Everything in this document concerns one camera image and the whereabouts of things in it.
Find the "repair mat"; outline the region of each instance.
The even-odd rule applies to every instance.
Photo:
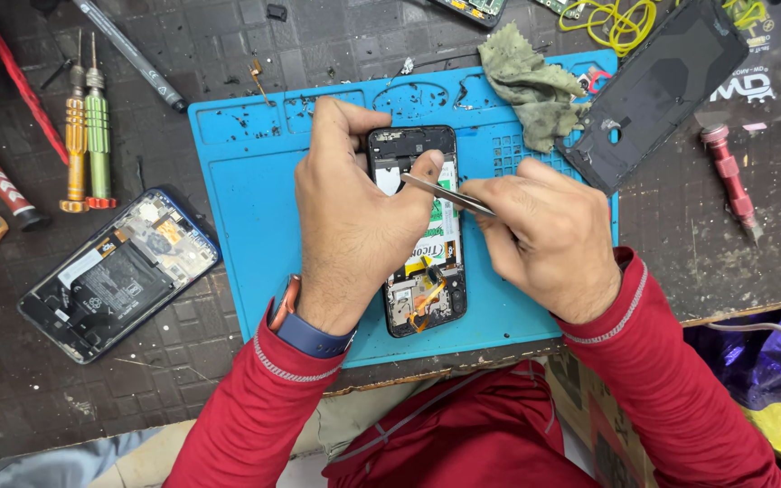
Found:
[[[613,50],[555,56],[548,61],[575,75],[587,73],[592,66],[607,73],[617,68]],[[593,89],[605,81],[600,79]],[[323,94],[390,112],[396,127],[450,125],[456,130],[461,181],[513,174],[527,156],[582,181],[556,150],[540,155],[523,146],[522,127],[514,110],[495,94],[481,67],[398,76],[390,83],[378,79],[267,94],[269,105],[260,95],[195,103],[189,107],[189,120],[244,338],[254,334],[279,283],[300,269],[293,171],[309,150],[312,110]],[[616,194],[610,202],[616,245]],[[466,315],[423,333],[392,338],[377,294],[363,314],[343,367],[560,335],[546,310],[493,272],[475,219],[463,213],[461,228],[468,274]]]

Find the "red screwdriver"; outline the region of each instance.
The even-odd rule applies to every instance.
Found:
[[[722,177],[722,183],[725,183],[725,189],[728,190],[728,199],[731,201],[731,208],[734,216],[743,224],[743,229],[758,245],[758,238],[764,235],[765,231],[755,220],[755,208],[749,194],[743,188],[740,182],[740,170],[737,168],[737,161],[728,151],[728,126],[723,123],[711,125],[701,131],[701,141],[710,149],[716,161],[716,170]]]

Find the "rag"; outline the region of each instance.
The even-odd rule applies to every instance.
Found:
[[[558,64],[548,64],[516,23],[493,34],[478,52],[490,86],[514,108],[523,142],[531,150],[549,153],[554,139],[568,136],[589,109],[589,103],[572,103],[573,96],[587,95],[577,78]]]

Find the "yellow cable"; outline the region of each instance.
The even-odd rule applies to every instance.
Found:
[[[578,0],[562,11],[559,17],[559,28],[564,31],[585,28],[589,36],[596,42],[613,49],[617,57],[625,57],[644,42],[646,36],[649,35],[656,20],[657,2],[661,2],[661,0],[639,0],[630,9],[626,10],[626,13],[620,14],[620,0],[607,4],[600,4],[596,0]],[[745,0],[727,0],[722,6],[725,9],[730,9],[737,2],[740,2],[740,5],[743,6],[739,12],[734,14],[734,25],[739,29],[745,30],[752,26],[753,23],[765,19],[767,12],[762,0],[753,0],[749,4],[745,3]],[[593,6],[593,11],[589,13],[587,21],[577,25],[566,25],[565,13],[571,9],[578,8],[580,5]],[[676,5],[679,6],[679,0],[676,0]],[[595,20],[595,16],[599,13],[604,13],[605,17]],[[638,13],[642,15],[635,22],[632,17]],[[613,24],[607,32],[607,39],[596,35],[593,27],[603,26],[611,20],[613,20]],[[621,37],[625,36],[623,39],[628,39],[628,35],[632,36],[630,40],[621,41]]]

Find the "yellow screwdriver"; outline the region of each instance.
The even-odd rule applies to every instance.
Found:
[[[92,33],[92,68],[86,74],[86,124],[89,140],[89,164],[92,171],[92,196],[86,197],[91,208],[113,208],[110,198],[110,120],[108,101],[104,98],[104,75],[95,58],[95,33]]]
[[[86,204],[86,109],[83,86],[86,70],[81,65],[83,31],[77,34],[77,63],[71,67],[71,96],[65,102],[65,148],[68,150],[68,200],[59,200],[59,208],[72,214],[89,210]]]

